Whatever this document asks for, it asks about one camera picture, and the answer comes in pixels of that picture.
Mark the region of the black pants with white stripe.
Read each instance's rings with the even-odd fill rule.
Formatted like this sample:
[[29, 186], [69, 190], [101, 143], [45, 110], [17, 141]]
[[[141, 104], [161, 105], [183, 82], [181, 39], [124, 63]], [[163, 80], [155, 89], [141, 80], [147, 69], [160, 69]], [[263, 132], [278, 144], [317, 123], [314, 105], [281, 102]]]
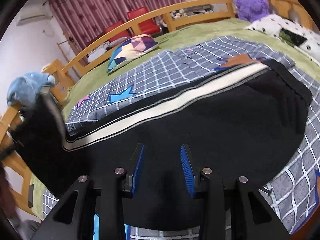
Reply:
[[239, 176], [255, 187], [273, 179], [300, 146], [312, 93], [282, 64], [236, 66], [152, 95], [70, 135], [56, 104], [41, 98], [11, 136], [33, 174], [61, 197], [81, 175], [96, 186], [144, 145], [126, 224], [180, 230], [200, 222], [201, 201], [188, 194], [181, 161], [187, 144], [198, 165], [230, 189]]

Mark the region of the grey grid star quilt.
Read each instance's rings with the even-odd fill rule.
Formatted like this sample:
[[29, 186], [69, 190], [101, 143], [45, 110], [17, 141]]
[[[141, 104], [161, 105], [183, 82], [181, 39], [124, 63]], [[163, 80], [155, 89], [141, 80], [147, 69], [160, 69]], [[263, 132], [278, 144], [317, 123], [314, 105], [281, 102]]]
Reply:
[[76, 137], [81, 132], [106, 129], [111, 118], [128, 109], [137, 110], [144, 103], [160, 103], [186, 91], [207, 77], [226, 70], [228, 60], [245, 55], [253, 60], [281, 63], [312, 94], [302, 142], [293, 155], [276, 157], [252, 146], [268, 146], [267, 137], [280, 137], [280, 126], [269, 121], [271, 99], [258, 102], [258, 93], [245, 83], [236, 94], [222, 102], [198, 98], [166, 116], [144, 119], [126, 133], [106, 135], [91, 145], [93, 177], [99, 178], [107, 165], [117, 163], [133, 144], [145, 142], [146, 170], [137, 199], [126, 204], [132, 214], [142, 211], [141, 227], [168, 228], [196, 224], [199, 201], [191, 200], [179, 173], [178, 148], [186, 142], [198, 161], [212, 165], [225, 182], [236, 170], [256, 172], [254, 181], [271, 190], [266, 200], [285, 228], [296, 232], [316, 208], [316, 180], [319, 171], [319, 83], [302, 70], [311, 61], [297, 59], [297, 53], [283, 54], [269, 46], [222, 36], [178, 50], [164, 50], [147, 61], [105, 82], [70, 111], [66, 128]]

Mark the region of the colourful geometric pillow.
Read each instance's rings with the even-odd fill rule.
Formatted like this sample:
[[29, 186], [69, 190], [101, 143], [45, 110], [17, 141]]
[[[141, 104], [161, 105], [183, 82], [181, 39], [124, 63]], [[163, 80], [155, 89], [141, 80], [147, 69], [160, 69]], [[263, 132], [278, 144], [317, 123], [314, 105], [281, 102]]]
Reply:
[[125, 66], [131, 61], [153, 51], [159, 46], [151, 35], [140, 34], [121, 43], [112, 52], [107, 65], [107, 73]]

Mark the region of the green bed sheet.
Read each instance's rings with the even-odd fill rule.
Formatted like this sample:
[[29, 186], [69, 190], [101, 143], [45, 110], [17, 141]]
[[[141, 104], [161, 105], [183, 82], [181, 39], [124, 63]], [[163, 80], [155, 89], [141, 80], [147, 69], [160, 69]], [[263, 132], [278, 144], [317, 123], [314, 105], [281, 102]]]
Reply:
[[247, 30], [236, 18], [195, 24], [155, 39], [153, 51], [107, 73], [104, 63], [84, 75], [68, 92], [62, 116], [69, 134], [148, 96], [201, 79], [232, 58], [277, 60], [312, 93], [306, 130], [284, 168], [265, 185], [264, 197], [287, 230], [319, 207], [319, 65], [287, 43]]

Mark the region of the blue plush toy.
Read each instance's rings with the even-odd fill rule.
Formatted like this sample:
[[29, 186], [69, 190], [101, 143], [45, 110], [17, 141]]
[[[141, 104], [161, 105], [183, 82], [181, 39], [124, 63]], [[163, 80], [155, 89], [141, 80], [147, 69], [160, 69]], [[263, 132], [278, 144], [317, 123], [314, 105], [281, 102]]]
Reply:
[[7, 92], [7, 105], [32, 106], [42, 87], [54, 86], [55, 77], [49, 73], [26, 73], [11, 82]]

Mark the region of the white black spotted pillow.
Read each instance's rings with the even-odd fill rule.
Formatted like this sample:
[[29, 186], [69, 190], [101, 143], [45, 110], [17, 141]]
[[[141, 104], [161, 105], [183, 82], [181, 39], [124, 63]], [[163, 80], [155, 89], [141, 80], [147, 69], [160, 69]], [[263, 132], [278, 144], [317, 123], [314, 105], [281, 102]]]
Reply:
[[270, 14], [254, 21], [246, 29], [277, 38], [319, 65], [319, 34], [295, 21]]

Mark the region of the purple plush toy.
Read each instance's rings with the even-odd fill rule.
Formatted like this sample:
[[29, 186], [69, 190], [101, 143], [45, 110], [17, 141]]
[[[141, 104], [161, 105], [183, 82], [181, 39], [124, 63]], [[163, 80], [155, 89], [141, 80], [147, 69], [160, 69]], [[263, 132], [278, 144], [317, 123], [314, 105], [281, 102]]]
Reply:
[[238, 19], [254, 22], [270, 14], [268, 0], [234, 0]]

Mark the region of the maroon patterned curtain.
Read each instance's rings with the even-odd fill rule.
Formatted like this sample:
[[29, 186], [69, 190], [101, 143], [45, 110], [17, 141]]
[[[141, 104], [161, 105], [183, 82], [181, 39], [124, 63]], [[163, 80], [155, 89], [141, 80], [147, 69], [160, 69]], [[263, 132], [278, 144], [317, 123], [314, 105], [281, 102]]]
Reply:
[[48, 0], [60, 27], [67, 31], [80, 50], [106, 28], [127, 21], [127, 13], [141, 7], [153, 11], [181, 0]]

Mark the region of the white air conditioner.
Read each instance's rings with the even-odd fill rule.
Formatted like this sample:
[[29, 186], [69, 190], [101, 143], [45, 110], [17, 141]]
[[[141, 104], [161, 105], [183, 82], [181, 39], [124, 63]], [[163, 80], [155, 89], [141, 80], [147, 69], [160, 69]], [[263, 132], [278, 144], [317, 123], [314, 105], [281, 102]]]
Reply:
[[22, 26], [33, 22], [51, 20], [52, 14], [43, 6], [23, 7], [17, 14], [16, 25]]

